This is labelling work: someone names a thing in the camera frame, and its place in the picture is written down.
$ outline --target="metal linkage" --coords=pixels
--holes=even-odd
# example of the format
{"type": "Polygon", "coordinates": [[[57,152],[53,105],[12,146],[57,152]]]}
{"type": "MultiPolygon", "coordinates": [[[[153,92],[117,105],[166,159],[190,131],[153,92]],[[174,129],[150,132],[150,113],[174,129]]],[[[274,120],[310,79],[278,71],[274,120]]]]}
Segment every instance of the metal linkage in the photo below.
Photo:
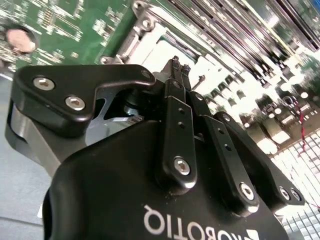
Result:
{"type": "Polygon", "coordinates": [[[28,66],[15,75],[11,98],[23,115],[70,138],[86,132],[96,100],[105,99],[98,121],[118,92],[155,83],[140,65],[28,66]]]}
{"type": "Polygon", "coordinates": [[[181,66],[179,58],[177,56],[174,56],[166,63],[161,72],[181,83],[185,90],[191,91],[190,81],[188,77],[190,70],[190,67],[186,64],[181,66]]]}
{"type": "Polygon", "coordinates": [[[226,127],[247,174],[254,182],[257,193],[273,213],[288,205],[303,206],[305,204],[303,197],[297,199],[295,196],[296,194],[302,196],[300,191],[234,119],[225,112],[216,113],[214,118],[221,121],[226,127]]]}
{"type": "Polygon", "coordinates": [[[192,111],[185,102],[183,84],[173,78],[168,79],[165,83],[162,148],[156,178],[160,186],[172,195],[181,195],[193,188],[198,175],[192,111]]]}
{"type": "Polygon", "coordinates": [[[243,166],[225,125],[214,119],[205,99],[195,91],[189,93],[196,133],[202,133],[210,148],[221,192],[227,206],[237,215],[247,217],[259,209],[259,198],[243,166]]]}

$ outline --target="electronic component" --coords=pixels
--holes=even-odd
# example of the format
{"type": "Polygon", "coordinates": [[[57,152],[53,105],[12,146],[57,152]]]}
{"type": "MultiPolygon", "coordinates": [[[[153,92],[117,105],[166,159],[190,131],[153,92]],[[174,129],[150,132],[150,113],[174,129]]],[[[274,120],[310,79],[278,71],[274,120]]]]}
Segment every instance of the electronic component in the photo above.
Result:
{"type": "Polygon", "coordinates": [[[288,106],[271,94],[277,87],[308,101],[307,89],[317,88],[315,3],[105,0],[89,8],[77,0],[29,2],[0,3],[7,78],[26,65],[78,64],[138,64],[158,76],[177,56],[190,89],[213,99],[212,112],[224,109],[240,124],[243,115],[260,124],[280,115],[288,106]]]}
{"type": "Polygon", "coordinates": [[[246,131],[265,154],[275,154],[278,151],[277,145],[265,135],[258,123],[252,124],[246,131]]]}
{"type": "Polygon", "coordinates": [[[297,119],[289,109],[284,109],[281,114],[277,116],[277,118],[283,125],[291,125],[292,123],[297,121],[297,119]]]}
{"type": "Polygon", "coordinates": [[[265,127],[271,139],[277,144],[283,144],[285,141],[290,139],[290,136],[281,128],[274,118],[265,120],[263,122],[263,126],[265,127]]]}
{"type": "Polygon", "coordinates": [[[36,49],[36,43],[23,29],[9,29],[5,34],[7,42],[15,52],[29,54],[36,49]]]}
{"type": "Polygon", "coordinates": [[[250,115],[240,115],[242,125],[247,129],[254,123],[254,118],[250,115]]]}

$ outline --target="green circuit board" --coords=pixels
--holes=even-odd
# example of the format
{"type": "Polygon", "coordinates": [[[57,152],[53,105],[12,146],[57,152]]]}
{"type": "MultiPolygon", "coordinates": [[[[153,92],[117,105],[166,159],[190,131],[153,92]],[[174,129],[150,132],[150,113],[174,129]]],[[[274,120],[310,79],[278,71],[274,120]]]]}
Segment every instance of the green circuit board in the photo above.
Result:
{"type": "Polygon", "coordinates": [[[32,65],[96,64],[126,37],[133,20],[130,0],[4,0],[3,17],[32,30],[35,52],[17,68],[32,65]]]}
{"type": "MultiPolygon", "coordinates": [[[[295,38],[293,26],[288,25],[278,17],[271,6],[272,1],[267,0],[246,0],[263,20],[273,28],[279,37],[286,43],[295,38]]],[[[312,29],[317,37],[320,37],[320,15],[309,0],[289,0],[296,12],[305,23],[312,29]]]]}

